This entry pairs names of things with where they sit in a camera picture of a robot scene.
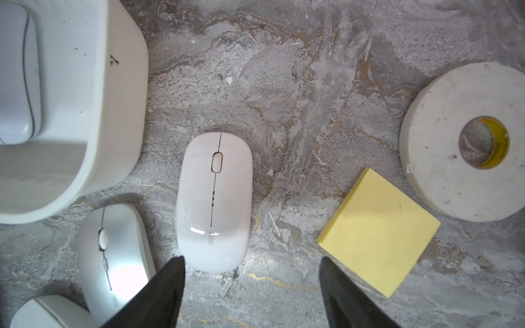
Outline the silver mouse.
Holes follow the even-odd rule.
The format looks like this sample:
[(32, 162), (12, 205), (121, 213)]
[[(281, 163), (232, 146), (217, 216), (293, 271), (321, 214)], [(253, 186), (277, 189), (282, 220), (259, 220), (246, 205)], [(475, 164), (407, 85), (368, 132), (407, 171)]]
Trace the silver mouse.
[(104, 206), (83, 219), (77, 256), (83, 296), (98, 327), (157, 273), (142, 218), (127, 203)]

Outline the white rounded mouse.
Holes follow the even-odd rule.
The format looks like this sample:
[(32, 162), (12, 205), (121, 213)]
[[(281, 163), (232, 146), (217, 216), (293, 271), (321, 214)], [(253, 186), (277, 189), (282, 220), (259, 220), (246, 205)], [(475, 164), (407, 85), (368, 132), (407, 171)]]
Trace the white rounded mouse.
[(180, 254), (197, 271), (235, 270), (247, 253), (253, 188), (252, 153), (240, 137), (210, 132), (185, 151), (176, 201)]

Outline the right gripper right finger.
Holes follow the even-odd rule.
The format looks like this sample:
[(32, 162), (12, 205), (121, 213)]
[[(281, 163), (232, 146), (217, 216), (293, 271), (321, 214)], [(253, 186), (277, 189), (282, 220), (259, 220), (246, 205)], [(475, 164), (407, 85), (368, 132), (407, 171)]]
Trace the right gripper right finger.
[(326, 256), (319, 282), (330, 327), (399, 327)]

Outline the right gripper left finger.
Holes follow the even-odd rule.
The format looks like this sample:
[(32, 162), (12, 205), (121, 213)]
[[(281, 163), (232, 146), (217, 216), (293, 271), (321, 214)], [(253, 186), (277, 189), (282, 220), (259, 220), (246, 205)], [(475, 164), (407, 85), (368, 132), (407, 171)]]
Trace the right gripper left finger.
[(173, 257), (105, 327), (176, 327), (185, 288), (185, 259)]

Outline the white ribbed mouse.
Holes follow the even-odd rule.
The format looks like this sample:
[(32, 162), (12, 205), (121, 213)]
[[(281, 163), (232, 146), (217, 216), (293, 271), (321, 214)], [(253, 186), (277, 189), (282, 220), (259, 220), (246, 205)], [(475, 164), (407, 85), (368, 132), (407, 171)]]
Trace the white ribbed mouse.
[(10, 327), (93, 327), (89, 311), (59, 295), (28, 301), (14, 315)]

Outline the white plastic storage box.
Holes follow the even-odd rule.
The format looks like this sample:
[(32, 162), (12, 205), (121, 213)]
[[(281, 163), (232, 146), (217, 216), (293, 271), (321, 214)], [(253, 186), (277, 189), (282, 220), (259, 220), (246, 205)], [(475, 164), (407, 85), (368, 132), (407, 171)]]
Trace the white plastic storage box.
[(144, 36), (119, 1), (21, 1), (38, 42), (40, 131), (1, 147), (1, 222), (46, 219), (119, 183), (141, 153)]

